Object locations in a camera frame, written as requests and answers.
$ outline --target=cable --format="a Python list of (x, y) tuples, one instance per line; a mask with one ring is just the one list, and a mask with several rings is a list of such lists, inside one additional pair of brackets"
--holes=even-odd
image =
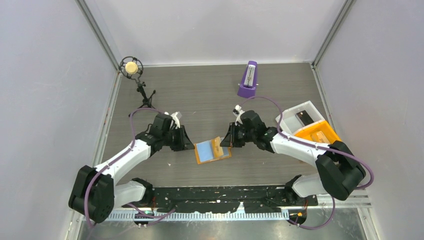
[(171, 215), (171, 213), (175, 212), (175, 209), (173, 209), (173, 211), (169, 211), (167, 214), (164, 215), (160, 215), (160, 216), (152, 216), (152, 215), (147, 215), (144, 213), (144, 211), (140, 210), (138, 207), (136, 207), (134, 204), (132, 203), (128, 203), (128, 206), (130, 206), (131, 208), (135, 209), (139, 214), (141, 214), (143, 217), (146, 218), (151, 218), (151, 219), (163, 219), (168, 217), (169, 215)]
[(331, 219), (333, 218), (333, 216), (334, 216), (334, 212), (336, 211), (336, 202), (335, 202), (335, 200), (334, 200), (334, 197), (331, 197), (331, 200), (332, 200), (332, 210), (331, 210), (331, 215), (330, 215), (330, 217), (328, 218), (328, 220), (326, 221), (326, 222), (324, 222), (324, 224), (322, 224), (322, 225), (319, 225), (319, 226), (304, 226), (304, 225), (298, 225), (298, 217), (296, 217), (296, 220), (295, 221), (292, 221), (292, 220), (288, 220), (291, 224), (294, 224), (294, 225), (298, 225), (299, 226), (299, 228), (302, 228), (302, 229), (308, 229), (308, 230), (316, 230), (316, 229), (320, 229), (320, 228), (323, 228), (323, 227), (325, 227), (325, 226), (327, 226), (329, 223), (330, 223), (330, 221), (331, 221)]
[(125, 155), (127, 155), (131, 149), (134, 147), (134, 145), (136, 144), (136, 131), (134, 130), (134, 125), (133, 125), (133, 115), (140, 111), (140, 110), (150, 110), (150, 111), (154, 111), (154, 112), (158, 112), (158, 113), (162, 113), (161, 111), (154, 109), (154, 108), (149, 108), (149, 107), (143, 107), (143, 108), (138, 108), (136, 110), (134, 110), (133, 112), (131, 112), (131, 114), (129, 115), (129, 124), (131, 126), (131, 132), (132, 132), (132, 142), (131, 142), (131, 146), (121, 155), (119, 155), (117, 158), (115, 158), (114, 160), (112, 160), (109, 165), (104, 166), (102, 169), (100, 169), (95, 175), (94, 177), (91, 179), (90, 183), (87, 186), (87, 189), (85, 190), (85, 196), (84, 196), (84, 216), (85, 216), (85, 220), (87, 222), (88, 228), (92, 229), (94, 227), (94, 225), (92, 224), (91, 220), (90, 220), (90, 215), (89, 215), (89, 195), (90, 195), (90, 190), (92, 189), (94, 182), (97, 180), (97, 178), (99, 178), (99, 176), (106, 171), (106, 169), (108, 169), (110, 166), (112, 166), (113, 164), (115, 164), (117, 161), (119, 161), (121, 158), (123, 158)]
[(308, 200), (306, 199), (305, 204), (303, 205), (303, 211), (305, 213), (305, 215), (308, 214)]
[[(283, 111), (282, 111), (280, 105), (278, 103), (276, 103), (274, 100), (272, 100), (271, 98), (266, 97), (266, 96), (251, 96), (251, 97), (247, 98), (246, 100), (244, 100), (241, 104), (239, 104), (239, 106), (241, 107), (247, 101), (249, 101), (251, 99), (255, 99), (255, 98), (266, 99), (266, 100), (270, 101), (271, 103), (273, 103), (278, 108), (278, 110), (280, 112), (280, 118), (279, 118), (278, 123), (277, 123), (277, 131), (278, 131), (278, 133), (281, 136), (283, 136), (284, 138), (287, 139), (288, 136), (285, 135), (284, 133), (282, 133), (281, 132), (281, 129), (280, 129), (280, 123), (283, 120)], [(315, 145), (314, 144), (308, 143), (308, 142), (304, 142), (304, 141), (299, 140), (299, 139), (297, 139), (295, 137), (291, 137), (290, 138), (290, 141), (294, 141), (294, 142), (296, 142), (298, 144), (302, 144), (302, 145), (308, 146), (310, 148), (315, 148)], [(366, 170), (369, 172), (369, 181), (366, 184), (364, 184), (364, 185), (357, 186), (355, 189), (364, 189), (366, 187), (369, 187), (371, 184), (373, 184), (373, 182), (374, 182), (374, 172), (373, 172), (373, 170), (371, 170), (370, 166), (368, 164), (366, 164), (363, 160), (361, 160), (361, 159), (357, 158), (356, 156), (351, 155), (349, 153), (346, 153), (346, 152), (343, 152), (343, 151), (339, 151), (339, 150), (336, 150), (336, 149), (332, 149), (332, 148), (329, 148), (329, 147), (318, 146), (317, 148), (318, 149), (321, 149), (321, 150), (333, 152), (335, 154), (340, 154), (340, 155), (343, 155), (343, 156), (345, 156), (347, 158), (353, 159), (353, 160), (355, 160), (356, 162), (360, 163), (362, 166), (364, 166), (366, 168)]]
[(156, 220), (156, 221), (154, 221), (154, 222), (151, 222), (151, 223), (148, 223), (148, 224), (145, 224), (144, 226), (145, 226), (145, 227), (151, 227), (151, 226), (153, 226), (153, 225), (155, 225), (155, 224), (158, 224), (160, 221), (162, 221), (164, 218), (166, 218), (167, 216), (169, 216), (169, 215), (170, 215), (170, 214), (172, 214), (173, 212), (175, 212), (175, 209), (172, 209), (172, 210), (171, 210), (171, 211), (169, 211), (167, 214), (164, 214), (164, 215), (160, 216), (158, 220)]
[[(284, 133), (282, 133), (282, 131), (280, 129), (280, 123), (283, 120), (283, 110), (281, 109), (280, 105), (277, 102), (275, 102), (274, 100), (272, 100), (271, 98), (266, 97), (266, 96), (251, 96), (251, 97), (247, 98), (246, 100), (244, 100), (241, 104), (239, 104), (239, 106), (241, 107), (247, 101), (249, 101), (251, 99), (255, 99), (255, 98), (266, 99), (266, 100), (270, 101), (271, 103), (273, 103), (278, 108), (279, 114), (280, 114), (280, 118), (279, 118), (278, 123), (277, 123), (277, 131), (278, 131), (278, 134), (280, 134), (284, 138), (288, 139), (288, 135), (285, 135)], [(299, 140), (299, 139), (297, 139), (295, 137), (291, 137), (290, 138), (290, 141), (294, 141), (294, 142), (296, 142), (298, 144), (302, 144), (302, 145), (308, 146), (310, 148), (315, 148), (316, 147), (314, 144), (311, 144), (311, 143), (308, 143), (308, 142), (304, 142), (304, 141)], [(359, 164), (361, 164), (362, 166), (364, 166), (366, 168), (366, 170), (369, 172), (369, 181), (366, 184), (364, 184), (364, 185), (357, 186), (355, 189), (364, 189), (366, 187), (369, 187), (371, 184), (373, 184), (373, 182), (374, 182), (374, 172), (373, 172), (373, 170), (371, 170), (370, 166), (368, 164), (366, 164), (363, 160), (361, 160), (361, 159), (357, 158), (356, 156), (351, 155), (349, 153), (346, 153), (346, 152), (343, 152), (343, 151), (339, 151), (339, 150), (336, 150), (336, 149), (332, 149), (332, 148), (329, 148), (329, 147), (318, 146), (317, 148), (318, 149), (321, 149), (321, 150), (333, 152), (335, 154), (340, 154), (340, 155), (343, 155), (343, 156), (345, 156), (347, 158), (353, 159), (353, 160), (355, 160), (356, 162), (358, 162)], [(324, 224), (322, 224), (320, 226), (303, 226), (303, 225), (299, 225), (299, 227), (301, 227), (303, 229), (315, 230), (315, 229), (320, 229), (322, 227), (325, 227), (327, 224), (329, 224), (329, 222), (331, 221), (331, 219), (334, 216), (334, 212), (336, 211), (336, 202), (334, 200), (334, 197), (331, 197), (331, 199), (332, 199), (332, 211), (331, 211), (331, 215), (330, 215), (330, 217), (328, 218), (328, 220)], [(290, 219), (288, 221), (290, 223), (292, 223), (292, 224), (297, 225), (297, 223), (296, 223), (297, 221), (294, 222), (294, 221), (292, 221)]]

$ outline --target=orange object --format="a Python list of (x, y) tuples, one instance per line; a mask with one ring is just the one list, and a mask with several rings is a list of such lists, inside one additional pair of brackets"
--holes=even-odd
[(213, 156), (215, 158), (219, 158), (222, 155), (224, 155), (223, 147), (220, 146), (221, 144), (221, 138), (218, 136), (215, 139), (212, 139), (212, 150), (213, 150)]
[(295, 136), (316, 143), (332, 144), (335, 141), (341, 141), (337, 133), (325, 120), (317, 122), (306, 129), (300, 130), (295, 134)]

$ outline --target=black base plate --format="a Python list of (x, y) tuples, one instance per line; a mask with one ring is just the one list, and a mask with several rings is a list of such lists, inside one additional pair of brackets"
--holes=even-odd
[(137, 207), (153, 207), (158, 212), (167, 213), (175, 209), (176, 213), (233, 213), (240, 202), (248, 213), (280, 212), (279, 207), (317, 206), (316, 196), (298, 198), (289, 203), (284, 185), (255, 186), (198, 186), (198, 187), (155, 187), (154, 203), (134, 202)]

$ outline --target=tripod stand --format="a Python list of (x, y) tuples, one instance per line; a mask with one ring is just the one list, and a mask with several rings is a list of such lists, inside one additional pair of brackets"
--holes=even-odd
[(137, 92), (141, 93), (141, 95), (143, 96), (143, 104), (139, 106), (138, 108), (140, 109), (140, 108), (146, 107), (146, 108), (154, 109), (155, 107), (152, 106), (152, 97), (153, 97), (153, 94), (156, 93), (156, 90), (153, 90), (153, 93), (149, 97), (147, 97), (145, 89), (144, 89), (145, 86), (146, 86), (145, 82), (137, 83)]

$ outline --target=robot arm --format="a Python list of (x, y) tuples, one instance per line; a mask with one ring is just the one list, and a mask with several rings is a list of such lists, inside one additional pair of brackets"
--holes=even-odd
[[(317, 168), (316, 174), (298, 175), (286, 183), (287, 190), (293, 191), (296, 196), (305, 198), (310, 195), (330, 194), (344, 201), (366, 176), (365, 170), (356, 161), (318, 148), (326, 147), (352, 154), (341, 141), (328, 145), (282, 132), (288, 136), (284, 137), (278, 133), (276, 127), (266, 127), (253, 110), (244, 112), (237, 105), (233, 113), (236, 115), (236, 121), (229, 124), (228, 133), (221, 142), (221, 147), (241, 148), (246, 143), (253, 142), (261, 150), (289, 155)], [(300, 144), (299, 141), (315, 147)]]
[[(192, 150), (194, 145), (187, 136), (185, 127), (180, 125), (178, 112), (172, 115), (159, 113), (153, 124), (149, 124), (146, 131), (135, 136), (135, 144), (129, 144), (121, 152), (111, 159), (95, 166), (83, 166), (77, 174), (71, 196), (69, 207), (84, 214), (84, 196), (89, 182), (98, 173), (98, 170), (108, 167), (97, 178), (94, 187), (90, 190), (88, 198), (89, 216), (96, 223), (103, 222), (114, 208), (131, 202), (150, 203), (153, 198), (153, 186), (139, 178), (118, 185), (117, 183), (132, 168), (150, 158), (160, 151), (163, 146), (169, 146), (171, 150)], [(131, 149), (119, 161), (110, 165), (111, 161)]]

